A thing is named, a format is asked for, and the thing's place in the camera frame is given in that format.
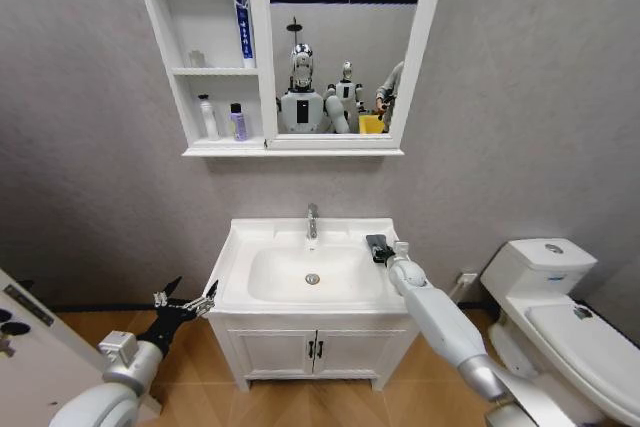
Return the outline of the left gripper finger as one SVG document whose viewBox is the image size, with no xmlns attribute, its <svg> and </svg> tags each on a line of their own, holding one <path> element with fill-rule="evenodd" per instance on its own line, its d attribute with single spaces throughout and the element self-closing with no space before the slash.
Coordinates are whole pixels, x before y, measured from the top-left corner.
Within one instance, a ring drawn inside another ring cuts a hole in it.
<svg viewBox="0 0 640 427">
<path fill-rule="evenodd" d="M 203 296 L 187 302 L 181 309 L 187 312 L 190 318 L 204 316 L 215 306 L 218 283 L 219 281 L 215 280 Z"/>
<path fill-rule="evenodd" d="M 171 294 L 176 290 L 181 280 L 182 277 L 178 276 L 167 283 L 163 289 L 153 293 L 153 305 L 155 308 L 167 307 L 169 305 Z"/>
</svg>

